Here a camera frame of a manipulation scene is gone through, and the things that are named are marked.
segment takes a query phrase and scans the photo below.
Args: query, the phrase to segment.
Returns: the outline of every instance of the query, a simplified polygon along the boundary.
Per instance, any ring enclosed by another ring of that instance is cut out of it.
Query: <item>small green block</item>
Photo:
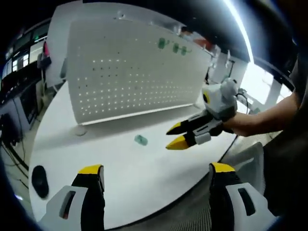
[[[135,142],[137,142],[138,144],[141,144],[143,146],[146,146],[148,144],[148,140],[143,137],[142,135],[137,135],[135,136]]]

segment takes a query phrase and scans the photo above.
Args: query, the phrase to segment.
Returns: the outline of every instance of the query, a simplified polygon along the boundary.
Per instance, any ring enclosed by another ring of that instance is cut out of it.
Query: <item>human arm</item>
[[[280,131],[291,122],[298,108],[298,96],[293,92],[271,109],[257,115],[237,113],[235,117],[224,123],[224,127],[245,137]]]

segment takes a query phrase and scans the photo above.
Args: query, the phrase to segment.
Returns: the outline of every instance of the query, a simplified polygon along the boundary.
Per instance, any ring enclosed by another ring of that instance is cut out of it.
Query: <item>ceiling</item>
[[[230,50],[231,55],[249,60],[243,35],[224,0],[106,0],[121,2],[148,8],[168,15],[191,27],[223,51]],[[276,19],[264,0],[231,0],[240,15],[247,31],[255,57],[265,60],[285,73],[294,64],[295,46],[288,31]],[[4,43],[0,46],[1,58],[10,41],[23,29],[52,17],[57,5],[68,0],[32,0],[7,1],[9,9],[14,9],[14,19],[1,19],[5,31]]]

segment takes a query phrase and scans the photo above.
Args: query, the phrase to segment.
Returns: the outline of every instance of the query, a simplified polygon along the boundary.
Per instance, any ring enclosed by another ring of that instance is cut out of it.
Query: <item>red object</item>
[[[48,47],[47,47],[47,43],[46,42],[44,42],[44,54],[46,55],[46,56],[49,56],[49,50],[48,50]]]
[[[206,40],[204,38],[203,39],[195,39],[194,42],[197,43],[201,47],[205,47],[208,51],[210,51],[213,48],[213,44],[210,43],[208,40]]]

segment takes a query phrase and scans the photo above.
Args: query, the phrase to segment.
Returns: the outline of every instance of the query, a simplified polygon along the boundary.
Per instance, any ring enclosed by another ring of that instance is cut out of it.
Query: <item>green sticker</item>
[[[187,53],[187,48],[186,47],[182,47],[181,54],[182,55],[186,55],[186,53]]]
[[[174,52],[175,54],[178,53],[179,48],[180,48],[179,44],[178,44],[178,43],[175,43],[175,44],[173,45],[173,52]]]
[[[166,45],[166,40],[164,38],[160,38],[158,41],[158,48],[163,49],[165,48],[165,45]]]

